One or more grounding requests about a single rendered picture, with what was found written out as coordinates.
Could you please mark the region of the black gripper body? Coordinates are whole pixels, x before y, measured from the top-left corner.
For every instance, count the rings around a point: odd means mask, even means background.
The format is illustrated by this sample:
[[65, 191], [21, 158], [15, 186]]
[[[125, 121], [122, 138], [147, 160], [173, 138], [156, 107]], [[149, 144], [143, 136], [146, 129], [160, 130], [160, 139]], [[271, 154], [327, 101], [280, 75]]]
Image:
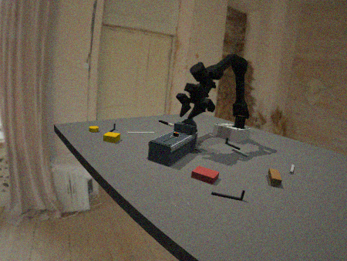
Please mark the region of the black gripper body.
[[[190, 97], [187, 97], [186, 94], [183, 93], [179, 93], [176, 95], [176, 98], [182, 103], [182, 101], [180, 100], [180, 98], [185, 99], [189, 104], [190, 103], [194, 103], [195, 101], [200, 102], [204, 109], [207, 108], [207, 111], [213, 112], [215, 110], [215, 105], [212, 102], [211, 99], [207, 99], [209, 97], [209, 90], [208, 88], [206, 88], [205, 86], [203, 86], [203, 94], [202, 96], [199, 98], [198, 95], [195, 94], [191, 94], [189, 95]], [[207, 98], [206, 98], [207, 97]]]

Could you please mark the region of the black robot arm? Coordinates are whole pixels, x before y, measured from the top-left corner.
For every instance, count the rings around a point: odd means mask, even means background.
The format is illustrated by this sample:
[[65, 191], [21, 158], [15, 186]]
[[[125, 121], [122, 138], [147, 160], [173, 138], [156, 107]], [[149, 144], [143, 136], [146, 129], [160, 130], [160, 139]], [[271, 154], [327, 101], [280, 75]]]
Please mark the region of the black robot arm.
[[[213, 66], [204, 67], [202, 62], [197, 65], [193, 65], [190, 68], [190, 73], [198, 84], [187, 83], [185, 86], [185, 91], [191, 94], [198, 95], [199, 98], [203, 94], [203, 86], [208, 88], [209, 92], [211, 88], [216, 89], [215, 82], [213, 80], [220, 80], [224, 75], [224, 71], [232, 66], [232, 71], [235, 74], [236, 79], [236, 101], [233, 103], [233, 116], [235, 117], [234, 126], [240, 129], [246, 129], [244, 127], [246, 119], [249, 118], [248, 105], [244, 100], [244, 74], [247, 72], [248, 61], [241, 58], [236, 54], [228, 54], [224, 59], [222, 59], [218, 64]], [[241, 117], [241, 116], [244, 117]]]

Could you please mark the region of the red rectangular block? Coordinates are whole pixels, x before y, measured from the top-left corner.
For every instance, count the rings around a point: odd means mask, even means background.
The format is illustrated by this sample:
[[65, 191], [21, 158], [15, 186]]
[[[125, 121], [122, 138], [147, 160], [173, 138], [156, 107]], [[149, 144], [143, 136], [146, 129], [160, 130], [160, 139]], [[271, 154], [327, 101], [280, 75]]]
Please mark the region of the red rectangular block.
[[191, 178], [206, 182], [210, 185], [215, 183], [215, 181], [218, 179], [218, 176], [219, 171], [213, 171], [211, 169], [204, 168], [198, 165], [197, 168], [192, 171]]

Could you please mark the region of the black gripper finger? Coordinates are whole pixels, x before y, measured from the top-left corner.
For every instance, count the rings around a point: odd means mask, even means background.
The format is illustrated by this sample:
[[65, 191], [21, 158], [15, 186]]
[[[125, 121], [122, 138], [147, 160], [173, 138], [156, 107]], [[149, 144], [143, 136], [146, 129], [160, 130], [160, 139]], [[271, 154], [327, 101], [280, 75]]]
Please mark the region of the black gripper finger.
[[194, 108], [190, 112], [190, 114], [189, 114], [187, 119], [190, 120], [191, 118], [196, 117], [198, 114], [201, 114], [203, 112], [206, 112], [206, 110], [204, 109], [203, 105], [200, 102], [195, 101], [194, 102]]
[[180, 98], [180, 100], [182, 101], [180, 117], [182, 117], [191, 108], [191, 106], [185, 99]]

